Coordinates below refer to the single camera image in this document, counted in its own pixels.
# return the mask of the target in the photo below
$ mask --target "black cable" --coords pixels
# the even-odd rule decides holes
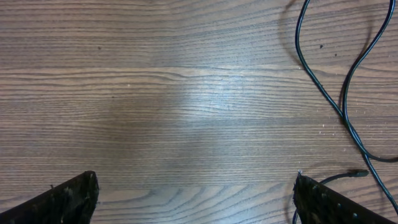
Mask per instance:
[[[344,178],[344,177],[366,177],[368,174],[369,174],[369,171],[367,171],[367,170],[352,170],[345,174],[337,174],[337,175],[328,177],[325,180],[321,180],[319,183],[327,184],[327,183],[331,182],[332,180],[337,180],[337,179]],[[297,209],[296,209],[296,211],[294,211],[292,223],[296,224],[296,222],[297,222]]]
[[[348,119],[348,112],[347,112],[347,96],[348,96],[348,88],[349,88],[349,83],[351,81],[351,78],[354,75],[355,70],[357,69],[357,67],[359,66],[359,64],[363,61],[363,59],[368,55],[368,53],[370,53],[370,51],[372,50],[372,48],[374,47],[374,45],[376,44],[376,42],[380,39],[382,33],[384,32],[384,30],[386,29],[389,21],[391,20],[392,17],[392,13],[394,12],[394,8],[395,8],[395,0],[390,0],[390,5],[389,5],[389,10],[386,16],[386,19],[384,20],[383,25],[381,26],[379,32],[377,33],[377,35],[375,36],[375,38],[372,40],[372,42],[370,43],[370,45],[367,47],[367,49],[361,53],[359,55],[359,57],[355,60],[355,63],[352,65],[352,67],[350,68],[346,79],[344,81],[343,84],[343,110],[341,111],[339,106],[333,101],[333,99],[330,97],[330,95],[326,92],[326,90],[322,87],[321,83],[319,82],[319,80],[316,78],[315,74],[312,72],[312,70],[310,69],[310,67],[308,66],[308,64],[306,63],[303,53],[301,51],[300,48],[300,30],[301,30],[301,25],[303,22],[303,18],[304,18],[304,14],[305,11],[307,10],[307,7],[310,3],[310,0],[305,0],[303,8],[301,10],[300,16],[298,17],[298,21],[297,21],[297,26],[296,26],[296,31],[295,31],[295,46],[296,46],[296,51],[298,54],[298,57],[305,69],[305,71],[308,73],[308,75],[310,76],[310,78],[312,79],[312,81],[314,82],[314,84],[317,86],[317,88],[321,91],[322,95],[326,98],[326,100],[332,105],[332,107],[335,109],[335,111],[339,114],[340,118],[343,120],[349,134],[351,135],[351,137],[354,139],[355,144],[359,147],[359,150],[361,151],[364,161],[366,163],[366,165],[369,167],[369,170],[371,171],[373,177],[375,178],[376,182],[379,184],[379,186],[381,187],[381,189],[383,190],[383,192],[385,193],[385,195],[387,196],[387,198],[390,200],[392,206],[394,207],[396,213],[398,214],[398,206],[394,200],[394,198],[392,197],[392,195],[390,194],[390,192],[387,190],[386,186],[384,185],[384,183],[382,182],[382,180],[380,179],[379,175],[377,174],[375,168],[373,167],[373,165],[371,164],[371,161],[369,160],[369,158],[374,159],[376,161],[380,161],[380,162],[398,162],[398,157],[395,158],[391,158],[391,159],[384,159],[384,158],[379,158],[377,156],[372,155],[370,152],[368,152],[358,133],[356,132],[356,130],[354,129],[353,125],[350,123],[349,119]]]

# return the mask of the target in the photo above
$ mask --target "black plastic part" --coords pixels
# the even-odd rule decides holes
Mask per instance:
[[[294,186],[294,204],[303,224],[395,224],[301,174]]]
[[[0,214],[0,224],[89,224],[98,200],[98,181],[86,171]]]

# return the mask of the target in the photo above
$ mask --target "wooden surface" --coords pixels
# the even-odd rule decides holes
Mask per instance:
[[[366,168],[297,63],[303,1],[0,0],[0,210],[85,170],[92,223],[288,223],[299,169]],[[313,1],[302,48],[336,99],[387,0]],[[398,154],[398,19],[356,72],[349,114]],[[398,198],[396,164],[374,163]],[[330,186],[398,222],[372,177]]]

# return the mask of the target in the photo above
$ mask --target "wooden table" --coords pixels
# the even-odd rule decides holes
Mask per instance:
[[[297,61],[303,1],[1,0],[0,210],[85,170],[92,223],[288,223],[299,169],[366,168]],[[313,1],[308,63],[334,99],[388,0]],[[350,118],[398,154],[398,17],[362,63]],[[398,199],[397,164],[374,163]],[[372,177],[329,186],[398,222]]]

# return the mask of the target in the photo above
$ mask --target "cable tip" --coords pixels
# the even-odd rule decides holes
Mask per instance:
[[[350,177],[366,177],[369,174],[367,170],[351,170]]]

